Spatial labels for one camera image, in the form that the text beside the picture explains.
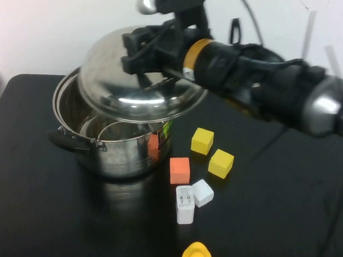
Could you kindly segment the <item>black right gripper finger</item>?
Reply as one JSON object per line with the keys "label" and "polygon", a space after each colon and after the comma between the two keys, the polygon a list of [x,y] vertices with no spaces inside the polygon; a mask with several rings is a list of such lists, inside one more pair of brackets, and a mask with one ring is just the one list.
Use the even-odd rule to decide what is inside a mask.
{"label": "black right gripper finger", "polygon": [[161,68],[152,55],[123,56],[122,69],[129,75],[158,73]]}
{"label": "black right gripper finger", "polygon": [[126,49],[139,50],[142,46],[142,42],[147,39],[147,30],[138,29],[131,31],[130,33],[124,33],[122,35],[122,41]]}

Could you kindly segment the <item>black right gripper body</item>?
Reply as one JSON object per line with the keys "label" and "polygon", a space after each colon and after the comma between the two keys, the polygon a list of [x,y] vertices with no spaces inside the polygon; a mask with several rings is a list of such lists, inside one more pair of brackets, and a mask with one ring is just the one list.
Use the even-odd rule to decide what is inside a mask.
{"label": "black right gripper body", "polygon": [[183,78],[183,60],[196,39],[195,28],[179,29],[174,21],[143,26],[142,67],[139,75],[161,73],[165,77]]}

